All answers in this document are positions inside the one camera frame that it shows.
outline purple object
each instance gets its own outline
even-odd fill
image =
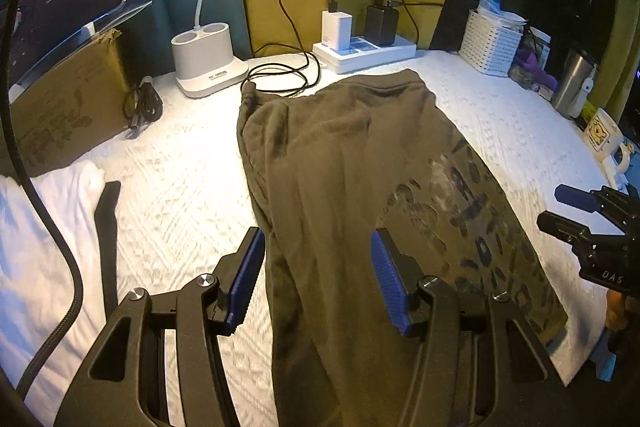
[[[558,89],[558,81],[553,76],[543,71],[538,64],[536,54],[528,50],[519,49],[516,52],[513,62],[523,70],[527,71],[535,83],[540,84],[540,86],[546,86],[552,91]]]

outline black charger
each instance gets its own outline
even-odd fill
[[[367,6],[363,37],[376,46],[390,46],[396,40],[398,17],[400,13],[391,6],[382,6],[382,0],[376,0]]]

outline textured white fabric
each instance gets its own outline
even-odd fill
[[[251,60],[255,65],[268,59]],[[277,57],[300,65],[301,57]],[[587,358],[604,325],[605,291],[578,277],[569,248],[537,230],[548,208],[578,219],[594,232],[614,227],[554,200],[556,185],[600,188],[604,175],[578,134],[546,102],[508,78],[484,76],[461,58],[443,52],[359,73],[384,74],[410,68],[437,95],[437,105],[458,126],[504,188],[564,305],[567,334],[552,356],[569,382]],[[310,68],[309,79],[314,79]],[[348,75],[322,72],[315,92]],[[282,88],[299,80],[267,77],[258,87]],[[186,98],[172,75],[154,85],[164,101],[162,118],[132,139],[129,132],[85,158],[122,181],[118,218],[118,295],[136,286],[160,293],[180,288],[235,251],[255,225],[236,141],[239,86],[199,100]],[[271,323],[261,271],[244,325],[220,339],[229,387],[243,426],[276,426],[271,384]],[[176,377],[175,346],[166,352],[172,424],[184,424]]]
[[[82,359],[105,324],[94,221],[104,173],[85,161],[43,174],[33,184],[73,252],[84,285],[77,320],[27,395],[27,406],[50,427]],[[71,273],[60,250],[22,188],[0,176],[0,365],[14,387],[65,315],[72,297]]]

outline mug handle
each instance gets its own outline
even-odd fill
[[[620,144],[620,150],[622,151],[622,161],[619,163],[618,167],[616,167],[616,171],[620,174],[624,174],[629,168],[629,163],[631,163],[631,152],[624,142]]]

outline olive green pants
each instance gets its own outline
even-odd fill
[[[541,341],[566,321],[494,176],[410,70],[281,98],[248,82],[238,142],[267,237],[281,427],[391,427],[416,341],[385,310],[376,227],[459,291],[508,291]]]

